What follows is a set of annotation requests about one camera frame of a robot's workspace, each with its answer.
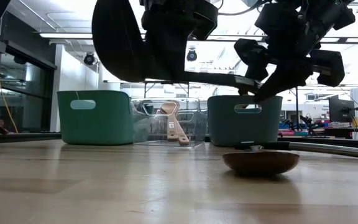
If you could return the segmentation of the black slotted turner steel handle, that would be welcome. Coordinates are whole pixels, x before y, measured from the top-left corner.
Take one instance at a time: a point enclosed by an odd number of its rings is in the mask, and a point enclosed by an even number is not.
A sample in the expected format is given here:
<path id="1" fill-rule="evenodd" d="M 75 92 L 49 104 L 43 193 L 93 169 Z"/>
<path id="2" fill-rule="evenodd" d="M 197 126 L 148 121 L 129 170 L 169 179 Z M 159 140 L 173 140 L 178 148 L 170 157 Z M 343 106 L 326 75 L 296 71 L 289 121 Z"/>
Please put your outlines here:
<path id="1" fill-rule="evenodd" d="M 335 146 L 329 144 L 315 144 L 305 142 L 276 141 L 276 142 L 241 142 L 234 146 L 238 150 L 246 151 L 304 151 L 323 154 L 334 154 L 358 158 L 358 147 Z"/>

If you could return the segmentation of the black computer monitor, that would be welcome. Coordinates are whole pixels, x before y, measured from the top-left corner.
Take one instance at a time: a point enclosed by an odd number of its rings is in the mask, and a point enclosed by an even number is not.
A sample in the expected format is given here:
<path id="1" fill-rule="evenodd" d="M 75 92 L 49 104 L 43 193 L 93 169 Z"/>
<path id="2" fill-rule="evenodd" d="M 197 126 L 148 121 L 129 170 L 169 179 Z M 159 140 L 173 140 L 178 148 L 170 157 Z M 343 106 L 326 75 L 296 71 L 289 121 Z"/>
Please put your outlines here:
<path id="1" fill-rule="evenodd" d="M 330 122 L 351 123 L 355 115 L 353 101 L 341 100 L 337 95 L 328 98 Z"/>

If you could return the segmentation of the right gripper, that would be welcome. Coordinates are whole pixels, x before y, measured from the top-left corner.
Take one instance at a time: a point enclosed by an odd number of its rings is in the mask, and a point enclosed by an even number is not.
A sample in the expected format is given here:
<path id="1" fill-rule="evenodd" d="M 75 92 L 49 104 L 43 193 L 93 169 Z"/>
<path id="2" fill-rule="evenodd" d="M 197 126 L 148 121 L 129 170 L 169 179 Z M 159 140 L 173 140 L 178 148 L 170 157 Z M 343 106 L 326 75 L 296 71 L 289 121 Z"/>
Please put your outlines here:
<path id="1" fill-rule="evenodd" d="M 331 29 L 355 23 L 356 17 L 348 7 L 353 1 L 277 0 L 262 8 L 255 26 L 267 35 L 267 49 L 256 40 L 238 39 L 234 44 L 247 65 L 247 78 L 262 81 L 269 75 L 269 62 L 276 64 L 275 71 L 255 94 L 255 101 L 305 86 L 314 72 L 319 73 L 319 84 L 338 86 L 342 82 L 345 74 L 341 53 L 321 49 L 320 40 Z"/>

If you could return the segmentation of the overhead light bar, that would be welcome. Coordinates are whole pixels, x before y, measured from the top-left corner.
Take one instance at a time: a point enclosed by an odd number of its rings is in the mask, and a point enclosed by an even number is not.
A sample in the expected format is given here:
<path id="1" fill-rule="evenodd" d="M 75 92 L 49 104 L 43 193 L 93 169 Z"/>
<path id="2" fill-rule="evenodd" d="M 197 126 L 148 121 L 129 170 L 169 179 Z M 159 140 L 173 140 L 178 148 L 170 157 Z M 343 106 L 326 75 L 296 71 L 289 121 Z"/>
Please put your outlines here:
<path id="1" fill-rule="evenodd" d="M 71 33 L 71 32 L 39 32 L 39 35 L 46 39 L 66 39 L 66 40 L 92 40 L 91 33 Z M 217 35 L 211 34 L 203 41 L 214 42 L 235 42 L 237 39 L 252 39 L 258 42 L 267 40 L 265 35 Z M 320 42 L 322 44 L 358 44 L 358 37 L 323 37 Z"/>

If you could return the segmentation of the black plastic ladle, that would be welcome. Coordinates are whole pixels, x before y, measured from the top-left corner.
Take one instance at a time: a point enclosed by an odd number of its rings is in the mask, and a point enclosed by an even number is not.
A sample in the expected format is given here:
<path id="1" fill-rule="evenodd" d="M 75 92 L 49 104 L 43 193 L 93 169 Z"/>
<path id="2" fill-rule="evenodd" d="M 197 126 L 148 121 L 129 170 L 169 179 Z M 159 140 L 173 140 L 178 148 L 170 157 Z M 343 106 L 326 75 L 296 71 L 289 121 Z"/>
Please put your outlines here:
<path id="1" fill-rule="evenodd" d="M 97 0 L 91 33 L 95 51 L 110 73 L 127 82 L 148 79 L 151 54 L 146 45 L 146 31 L 141 21 L 137 21 L 130 0 Z M 231 86 L 241 93 L 256 93 L 261 87 L 258 81 L 243 76 L 188 72 L 185 67 L 182 78 L 164 81 Z"/>

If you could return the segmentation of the blue plastic bin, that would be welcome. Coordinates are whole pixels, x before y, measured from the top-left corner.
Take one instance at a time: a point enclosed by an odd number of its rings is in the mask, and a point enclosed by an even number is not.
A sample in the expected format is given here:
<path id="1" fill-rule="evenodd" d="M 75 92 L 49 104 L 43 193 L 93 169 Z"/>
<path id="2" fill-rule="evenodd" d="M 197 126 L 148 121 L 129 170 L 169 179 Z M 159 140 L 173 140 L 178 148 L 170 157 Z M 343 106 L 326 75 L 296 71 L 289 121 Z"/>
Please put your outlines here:
<path id="1" fill-rule="evenodd" d="M 276 141 L 282 108 L 281 96 L 255 102 L 250 95 L 211 96 L 207 100 L 212 144 L 234 147 L 241 142 Z"/>

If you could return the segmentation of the teal plastic bin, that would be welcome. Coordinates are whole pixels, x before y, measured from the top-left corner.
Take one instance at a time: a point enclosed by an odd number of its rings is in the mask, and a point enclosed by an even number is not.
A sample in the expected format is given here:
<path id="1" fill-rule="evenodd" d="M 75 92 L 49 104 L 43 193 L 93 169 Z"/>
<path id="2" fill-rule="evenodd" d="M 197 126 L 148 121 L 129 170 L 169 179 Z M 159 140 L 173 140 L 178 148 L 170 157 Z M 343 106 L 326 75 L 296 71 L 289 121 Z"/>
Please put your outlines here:
<path id="1" fill-rule="evenodd" d="M 117 146 L 133 142 L 131 99 L 115 90 L 59 91 L 58 112 L 63 142 Z"/>

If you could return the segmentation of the light wooden slotted spoon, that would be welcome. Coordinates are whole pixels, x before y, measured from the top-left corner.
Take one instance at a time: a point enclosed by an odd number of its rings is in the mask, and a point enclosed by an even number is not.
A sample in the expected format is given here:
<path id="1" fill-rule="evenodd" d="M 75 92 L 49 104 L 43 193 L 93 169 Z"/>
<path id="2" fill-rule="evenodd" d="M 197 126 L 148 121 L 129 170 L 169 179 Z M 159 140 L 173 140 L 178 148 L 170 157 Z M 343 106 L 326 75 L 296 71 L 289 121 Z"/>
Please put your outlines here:
<path id="1" fill-rule="evenodd" d="M 190 140 L 188 139 L 188 137 L 185 134 L 184 130 L 180 126 L 179 121 L 177 120 L 177 112 L 178 112 L 179 108 L 180 108 L 180 105 L 179 105 L 178 102 L 169 101 L 169 102 L 163 103 L 161 105 L 160 110 L 164 114 L 166 114 L 167 116 L 169 116 L 172 113 L 176 114 L 176 126 L 177 126 L 177 132 L 178 132 L 178 140 L 177 140 L 177 142 L 179 143 L 180 146 L 189 146 L 190 145 Z"/>

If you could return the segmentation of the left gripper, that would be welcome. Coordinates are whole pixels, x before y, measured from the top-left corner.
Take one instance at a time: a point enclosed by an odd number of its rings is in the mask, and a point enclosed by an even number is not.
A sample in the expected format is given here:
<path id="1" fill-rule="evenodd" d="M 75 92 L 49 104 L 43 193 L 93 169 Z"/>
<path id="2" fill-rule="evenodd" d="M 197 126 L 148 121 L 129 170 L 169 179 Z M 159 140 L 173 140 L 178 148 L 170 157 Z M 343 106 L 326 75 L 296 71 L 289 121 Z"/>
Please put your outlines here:
<path id="1" fill-rule="evenodd" d="M 151 59 L 147 78 L 183 80 L 189 37 L 206 40 L 218 25 L 218 8 L 208 0 L 139 0 L 141 24 Z"/>

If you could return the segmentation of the clear plastic bin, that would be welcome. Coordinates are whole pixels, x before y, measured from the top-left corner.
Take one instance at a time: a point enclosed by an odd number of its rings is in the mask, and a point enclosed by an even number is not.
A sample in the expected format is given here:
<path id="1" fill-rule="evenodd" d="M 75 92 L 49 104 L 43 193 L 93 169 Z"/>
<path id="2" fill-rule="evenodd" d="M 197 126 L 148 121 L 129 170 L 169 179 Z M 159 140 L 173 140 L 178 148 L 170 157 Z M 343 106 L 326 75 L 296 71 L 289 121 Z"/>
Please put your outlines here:
<path id="1" fill-rule="evenodd" d="M 189 146 L 167 140 L 167 118 L 160 108 L 163 103 L 176 101 L 180 108 L 177 120 L 184 130 Z M 207 116 L 197 98 L 135 98 L 131 102 L 134 120 L 134 144 L 146 146 L 195 147 L 204 142 Z"/>

